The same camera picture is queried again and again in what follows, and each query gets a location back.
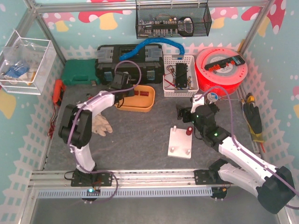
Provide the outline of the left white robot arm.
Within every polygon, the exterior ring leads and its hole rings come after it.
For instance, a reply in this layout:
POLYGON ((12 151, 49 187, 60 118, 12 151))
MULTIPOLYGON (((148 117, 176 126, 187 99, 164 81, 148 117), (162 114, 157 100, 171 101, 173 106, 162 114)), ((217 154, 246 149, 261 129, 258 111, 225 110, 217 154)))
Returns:
POLYGON ((100 91, 90 100, 65 107, 58 135, 69 147, 78 171, 85 174, 111 173, 107 170, 94 170, 96 164, 89 147, 92 119, 113 106, 118 99, 123 98, 123 93, 133 90, 136 86, 114 91, 100 91))

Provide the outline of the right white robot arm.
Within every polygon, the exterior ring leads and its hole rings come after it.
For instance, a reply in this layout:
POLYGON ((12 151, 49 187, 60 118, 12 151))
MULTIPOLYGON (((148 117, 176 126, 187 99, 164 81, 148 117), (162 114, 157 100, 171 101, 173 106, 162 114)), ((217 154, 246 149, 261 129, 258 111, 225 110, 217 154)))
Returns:
POLYGON ((206 105, 204 94, 192 98, 191 107, 177 106, 177 118, 191 122, 200 133, 200 140, 220 154, 228 157, 238 167, 225 160, 214 162, 210 169, 225 182, 230 182, 254 195, 270 213, 277 214, 282 208, 298 209, 288 203, 299 193, 295 189, 291 171, 264 161, 239 143, 234 131, 227 131, 216 124, 215 114, 219 108, 206 105))

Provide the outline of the white work glove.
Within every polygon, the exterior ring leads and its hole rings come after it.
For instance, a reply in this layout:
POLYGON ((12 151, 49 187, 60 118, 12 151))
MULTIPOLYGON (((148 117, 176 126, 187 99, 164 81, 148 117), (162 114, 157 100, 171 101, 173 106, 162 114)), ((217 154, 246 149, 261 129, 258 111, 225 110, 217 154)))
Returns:
POLYGON ((106 133, 112 133, 113 129, 110 126, 108 120, 99 113, 92 119, 92 133, 99 134, 105 137, 106 133))

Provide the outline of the white peg base plate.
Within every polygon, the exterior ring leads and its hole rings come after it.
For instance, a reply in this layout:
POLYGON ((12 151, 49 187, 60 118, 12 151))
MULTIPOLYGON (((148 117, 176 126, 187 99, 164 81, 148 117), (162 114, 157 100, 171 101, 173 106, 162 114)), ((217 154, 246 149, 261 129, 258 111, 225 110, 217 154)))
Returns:
POLYGON ((191 159, 192 135, 187 136, 186 129, 180 129, 176 126, 170 128, 168 156, 191 159))

